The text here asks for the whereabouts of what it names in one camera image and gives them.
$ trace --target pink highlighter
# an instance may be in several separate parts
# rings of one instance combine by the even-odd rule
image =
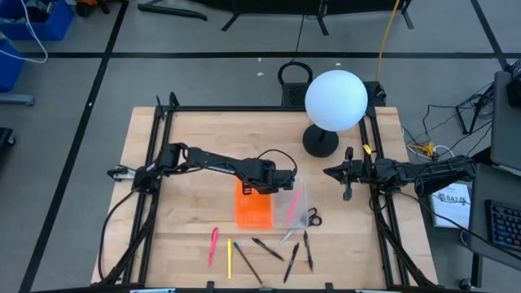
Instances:
[[[210,248],[210,256],[208,257],[208,267],[212,266],[213,253],[215,252],[215,246],[217,244],[217,235],[219,234],[219,228],[215,228],[212,232],[212,247]]]

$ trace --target blue bin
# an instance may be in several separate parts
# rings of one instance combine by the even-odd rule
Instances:
[[[20,0],[0,0],[0,17],[15,19],[23,15],[24,10]],[[59,41],[65,37],[71,25],[74,14],[71,7],[64,0],[42,0],[45,4],[56,2],[54,10],[45,23],[31,23],[34,33],[40,41]],[[0,23],[0,32],[11,40],[34,40],[25,23]]]
[[[0,50],[21,57],[20,53],[6,39],[0,38]],[[22,65],[24,65],[23,60],[0,53],[0,93],[13,89],[22,70]]]

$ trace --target wooden table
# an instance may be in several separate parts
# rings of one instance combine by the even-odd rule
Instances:
[[[144,164],[151,133],[154,108],[134,108],[121,163],[130,167]],[[395,108],[377,108],[385,156],[407,161],[401,125]],[[324,222],[308,229],[314,260],[309,271],[302,233],[294,234],[284,245],[278,242],[286,230],[241,230],[234,222],[235,178],[223,173],[202,171],[165,178],[147,273],[148,287],[258,287],[239,254],[234,252],[233,277],[227,277],[226,241],[231,237],[243,248],[266,286],[275,288],[324,288],[332,282],[335,289],[384,288],[374,215],[369,209],[369,187],[354,184],[350,201],[342,200],[343,187],[322,170],[336,166],[344,158],[347,146],[354,147],[355,159],[361,159],[360,130],[354,126],[339,133],[337,151],[325,159],[313,158],[301,140],[311,121],[305,112],[176,112],[170,142],[184,142],[220,155],[242,159],[254,157],[269,148],[291,155],[305,176],[309,206],[316,207]],[[266,156],[278,168],[293,168],[283,155]],[[128,194],[131,182],[115,184],[111,207]],[[409,186],[404,191],[413,195]],[[104,273],[119,260],[129,244],[137,195],[123,204],[108,224],[103,251]],[[402,195],[394,202],[405,250],[416,265],[433,282],[437,282],[431,250],[418,203]],[[213,266],[208,267],[208,253],[213,228],[220,230]],[[258,247],[250,237],[258,237],[274,247],[285,263]],[[291,251],[301,242],[296,262],[287,283],[283,275]],[[133,280],[137,279],[141,252],[134,261]],[[400,283],[396,257],[392,249],[394,283]],[[98,281],[94,272],[93,282]]]

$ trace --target white lamp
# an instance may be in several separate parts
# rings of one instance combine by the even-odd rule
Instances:
[[[327,157],[339,145],[336,132],[350,129],[366,113],[367,89],[350,72],[324,72],[309,85],[305,106],[314,125],[304,132],[304,148],[310,155]]]

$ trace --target scissors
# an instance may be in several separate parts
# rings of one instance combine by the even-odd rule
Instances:
[[[317,215],[317,213],[318,213],[317,208],[310,208],[308,210],[308,227],[322,225],[322,218],[319,215]],[[283,243],[285,243],[286,240],[288,240],[296,231],[301,230],[301,229],[304,229],[304,228],[289,229],[289,231],[287,231],[286,235],[284,236],[284,238],[282,238],[282,240],[280,241],[280,243],[278,243],[278,245],[282,245]]]

